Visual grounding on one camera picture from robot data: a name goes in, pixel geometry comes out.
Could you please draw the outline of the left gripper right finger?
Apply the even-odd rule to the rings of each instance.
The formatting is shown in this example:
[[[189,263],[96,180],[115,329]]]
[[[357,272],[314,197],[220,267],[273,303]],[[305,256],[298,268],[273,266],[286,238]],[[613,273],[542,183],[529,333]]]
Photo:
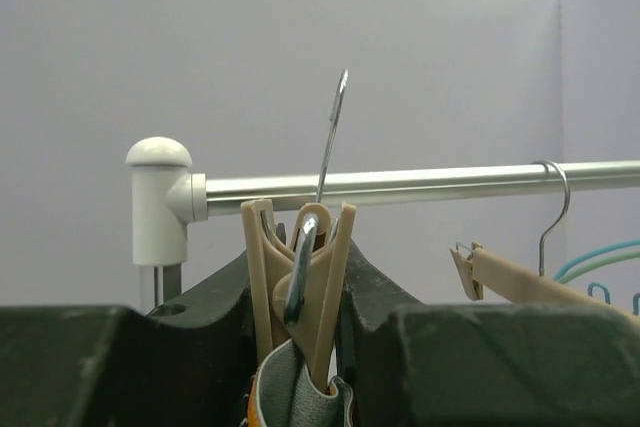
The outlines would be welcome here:
[[[359,426],[639,422],[639,326],[594,299],[427,305],[352,246],[340,321]]]

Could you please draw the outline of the blue plastic clip hanger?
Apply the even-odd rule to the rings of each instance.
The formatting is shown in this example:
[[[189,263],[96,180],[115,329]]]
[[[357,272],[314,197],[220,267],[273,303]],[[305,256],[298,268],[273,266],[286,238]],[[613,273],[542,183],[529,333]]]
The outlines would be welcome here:
[[[585,265],[589,262],[601,260],[617,254],[635,251],[639,251],[638,239],[622,241],[597,248],[595,250],[577,256],[565,263],[553,277],[553,280],[557,282],[557,279],[568,271],[574,270],[576,267]]]

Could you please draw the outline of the green plastic clip hanger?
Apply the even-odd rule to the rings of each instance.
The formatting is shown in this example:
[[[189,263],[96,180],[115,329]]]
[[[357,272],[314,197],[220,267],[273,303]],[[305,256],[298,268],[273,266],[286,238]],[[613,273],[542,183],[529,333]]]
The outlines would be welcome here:
[[[566,284],[577,277],[585,275],[586,273],[599,269],[601,267],[624,262],[627,260],[637,259],[639,257],[640,257],[640,252],[635,251],[635,252],[617,254],[601,260],[592,261],[585,265],[576,267],[574,270],[568,271],[567,273],[559,277],[557,279],[557,282],[561,284]]]

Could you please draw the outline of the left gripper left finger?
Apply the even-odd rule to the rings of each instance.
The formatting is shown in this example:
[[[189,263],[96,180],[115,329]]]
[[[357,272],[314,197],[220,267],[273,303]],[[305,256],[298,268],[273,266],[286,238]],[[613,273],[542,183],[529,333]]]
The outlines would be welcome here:
[[[245,256],[143,315],[1,311],[5,426],[225,426],[256,368]]]

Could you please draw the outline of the wooden clip hanger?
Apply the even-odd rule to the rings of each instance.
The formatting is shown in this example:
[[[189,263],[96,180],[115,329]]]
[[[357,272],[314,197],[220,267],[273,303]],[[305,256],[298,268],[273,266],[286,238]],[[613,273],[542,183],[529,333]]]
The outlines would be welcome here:
[[[302,352],[312,384],[328,390],[329,365],[345,280],[356,207],[333,218],[322,203],[348,72],[338,82],[314,201],[299,211],[289,245],[276,235],[273,202],[241,204],[256,358],[291,340]]]
[[[538,244],[538,272],[503,258],[474,242],[469,249],[457,244],[450,250],[467,297],[472,301],[484,298],[489,289],[516,304],[575,304],[598,306],[613,311],[632,322],[639,317],[578,293],[545,275],[546,241],[566,218],[571,194],[578,190],[605,190],[637,187],[639,162],[611,161],[560,165],[552,161],[537,161],[531,165],[472,167],[458,169],[454,184],[466,189],[469,198],[529,194],[549,188],[557,182],[562,188],[563,203],[558,216],[543,231]]]

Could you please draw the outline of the black shorts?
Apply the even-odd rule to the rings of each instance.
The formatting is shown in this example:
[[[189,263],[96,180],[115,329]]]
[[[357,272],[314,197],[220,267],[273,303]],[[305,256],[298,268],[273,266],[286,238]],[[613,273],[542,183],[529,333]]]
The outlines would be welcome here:
[[[335,376],[325,391],[312,382],[300,349],[291,340],[275,348],[259,365],[248,396],[247,426],[348,427],[354,393]]]

